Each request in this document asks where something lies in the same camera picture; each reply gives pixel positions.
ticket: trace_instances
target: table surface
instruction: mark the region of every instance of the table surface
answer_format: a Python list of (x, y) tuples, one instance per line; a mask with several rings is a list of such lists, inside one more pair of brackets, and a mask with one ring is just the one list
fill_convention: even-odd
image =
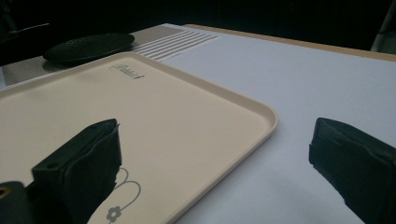
[(315, 122), (396, 146), (396, 57), (198, 25), (218, 38), (162, 63), (271, 106), (274, 134), (177, 223), (362, 223), (308, 161)]
[(270, 35), (257, 35), (257, 34), (252, 34), (252, 33), (246, 33), (246, 32), (234, 31), (234, 30), (226, 30), (226, 29), (197, 25), (197, 24), (186, 24), (185, 26), (190, 27), (190, 28), (195, 28), (195, 29), (201, 29), (201, 30), (229, 34), (229, 35), (241, 35), (241, 36), (245, 36), (245, 37), (258, 38), (258, 39), (262, 39), (262, 40), (270, 40), (270, 41), (275, 41), (275, 42), (279, 42), (279, 43), (307, 47), (307, 48), (311, 48), (311, 49), (324, 49), (324, 50), (343, 53), (343, 54), (356, 55), (356, 56), (362, 56), (362, 57), (367, 57), (367, 58), (396, 62), (395, 54), (387, 54), (387, 53), (374, 52), (374, 51), (368, 51), (368, 50), (362, 50), (362, 49), (348, 49), (348, 48), (336, 47), (336, 46), (331, 46), (331, 45), (323, 45), (323, 44), (305, 42), (305, 41), (301, 41), (301, 40), (293, 40), (293, 39), (287, 39), (287, 38), (270, 36)]

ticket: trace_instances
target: black oval object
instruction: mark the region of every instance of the black oval object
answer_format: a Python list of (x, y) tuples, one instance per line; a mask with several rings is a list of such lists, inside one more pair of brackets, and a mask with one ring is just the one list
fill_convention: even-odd
[(88, 63), (131, 47), (134, 36), (128, 34), (89, 35), (56, 45), (44, 52), (44, 59), (66, 65)]

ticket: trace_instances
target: table edge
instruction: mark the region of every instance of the table edge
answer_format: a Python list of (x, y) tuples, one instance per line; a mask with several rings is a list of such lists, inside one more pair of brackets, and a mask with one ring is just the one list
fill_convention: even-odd
[(306, 42), (306, 41), (301, 41), (301, 40), (287, 39), (287, 38), (275, 37), (275, 36), (269, 36), (269, 35), (257, 35), (257, 34), (253, 34), (253, 33), (247, 33), (247, 32), (235, 31), (235, 30), (227, 30), (227, 29), (197, 25), (197, 24), (185, 24), (183, 26), (193, 28), (193, 29), (200, 29), (200, 30), (218, 32), (218, 33), (224, 33), (224, 34), (228, 34), (228, 35), (240, 35), (240, 36), (252, 37), (252, 38), (257, 38), (257, 39), (262, 39), (262, 40), (269, 40), (269, 41), (274, 41), (274, 42), (279, 42), (279, 43), (284, 43), (284, 44), (291, 44), (291, 45), (296, 45), (296, 46), (301, 46), (301, 47), (306, 47), (306, 48), (311, 48), (311, 49), (322, 49), (322, 50), (343, 53), (343, 54), (348, 54), (348, 55), (361, 56), (361, 57), (365, 57), (365, 58), (372, 58), (372, 59), (396, 62), (396, 55), (393, 55), (393, 54), (374, 52), (374, 51), (368, 51), (368, 50), (362, 50), (362, 49), (349, 49), (349, 48), (317, 44), (317, 43), (311, 43), (311, 42)]

